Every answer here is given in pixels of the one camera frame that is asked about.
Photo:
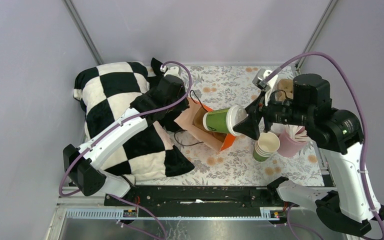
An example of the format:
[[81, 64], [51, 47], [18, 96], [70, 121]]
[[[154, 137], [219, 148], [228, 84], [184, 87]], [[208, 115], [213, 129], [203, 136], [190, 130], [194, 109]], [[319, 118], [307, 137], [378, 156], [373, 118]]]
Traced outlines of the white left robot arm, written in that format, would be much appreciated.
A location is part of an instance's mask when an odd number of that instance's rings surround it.
[[65, 173], [58, 187], [61, 197], [76, 193], [91, 196], [96, 193], [115, 197], [128, 206], [135, 200], [131, 183], [123, 176], [101, 170], [101, 166], [115, 150], [137, 133], [162, 119], [182, 103], [193, 86], [190, 70], [183, 64], [170, 61], [158, 85], [133, 101], [133, 106], [86, 143], [78, 147], [69, 144], [63, 150]]

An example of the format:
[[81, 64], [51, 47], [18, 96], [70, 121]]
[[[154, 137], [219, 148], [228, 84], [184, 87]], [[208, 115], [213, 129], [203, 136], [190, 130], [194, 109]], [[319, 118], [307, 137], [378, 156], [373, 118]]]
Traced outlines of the orange paper bag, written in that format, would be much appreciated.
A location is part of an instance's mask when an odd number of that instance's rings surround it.
[[205, 114], [212, 112], [213, 109], [201, 104], [198, 99], [190, 96], [186, 98], [188, 108], [184, 110], [174, 122], [182, 129], [192, 135], [199, 142], [216, 152], [230, 148], [236, 140], [236, 136], [230, 132], [213, 131], [205, 123]]

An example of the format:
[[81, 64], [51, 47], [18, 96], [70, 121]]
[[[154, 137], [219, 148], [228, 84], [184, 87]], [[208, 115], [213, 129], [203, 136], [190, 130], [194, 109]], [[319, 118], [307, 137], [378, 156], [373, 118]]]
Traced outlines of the white plastic cup lid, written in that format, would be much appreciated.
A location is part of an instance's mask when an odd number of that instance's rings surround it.
[[228, 132], [235, 137], [240, 136], [241, 133], [234, 131], [234, 127], [243, 121], [247, 116], [248, 113], [243, 107], [239, 105], [230, 107], [227, 111], [225, 120]]

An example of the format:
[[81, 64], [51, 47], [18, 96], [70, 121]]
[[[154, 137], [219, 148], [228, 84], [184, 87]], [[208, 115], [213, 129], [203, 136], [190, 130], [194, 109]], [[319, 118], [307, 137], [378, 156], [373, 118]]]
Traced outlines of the green paper coffee cup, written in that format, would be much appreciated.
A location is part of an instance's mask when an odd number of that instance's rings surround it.
[[226, 115], [229, 108], [209, 111], [204, 114], [202, 124], [207, 131], [229, 134], [226, 126]]

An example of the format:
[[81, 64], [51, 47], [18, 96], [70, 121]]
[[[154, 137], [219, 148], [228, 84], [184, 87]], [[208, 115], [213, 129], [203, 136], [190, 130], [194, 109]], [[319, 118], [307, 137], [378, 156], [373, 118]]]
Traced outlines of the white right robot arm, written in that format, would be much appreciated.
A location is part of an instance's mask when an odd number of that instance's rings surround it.
[[276, 75], [271, 71], [261, 70], [252, 82], [261, 92], [246, 107], [247, 117], [234, 126], [234, 131], [257, 140], [260, 121], [264, 122], [265, 132], [274, 123], [304, 127], [326, 158], [336, 186], [335, 190], [319, 192], [279, 177], [268, 184], [267, 201], [273, 206], [297, 204], [315, 212], [335, 232], [364, 237], [376, 215], [384, 220], [384, 205], [371, 189], [364, 189], [368, 171], [361, 158], [364, 135], [357, 116], [332, 107], [330, 83], [318, 74], [295, 77], [293, 98], [284, 101], [274, 96]]

